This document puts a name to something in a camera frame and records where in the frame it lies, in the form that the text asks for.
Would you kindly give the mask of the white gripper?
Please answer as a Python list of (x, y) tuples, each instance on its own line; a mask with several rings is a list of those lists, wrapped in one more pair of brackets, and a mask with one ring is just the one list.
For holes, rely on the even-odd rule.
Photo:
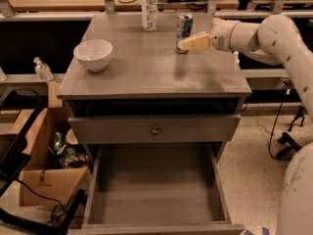
[(231, 52), (231, 35), (239, 21), (223, 20), (213, 18), (211, 35), (201, 32), (191, 37), (187, 37), (178, 43), (182, 50), (203, 50), (212, 46), (219, 51)]

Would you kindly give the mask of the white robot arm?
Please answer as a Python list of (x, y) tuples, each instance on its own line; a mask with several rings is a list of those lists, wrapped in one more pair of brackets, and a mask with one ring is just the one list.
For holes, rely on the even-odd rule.
[[(187, 37), (178, 46), (237, 51), (261, 63), (283, 65), (307, 114), (313, 117), (313, 53), (289, 17), (271, 15), (261, 23), (215, 19), (210, 33)], [(313, 235), (312, 143), (300, 148), (286, 169), (276, 235)]]

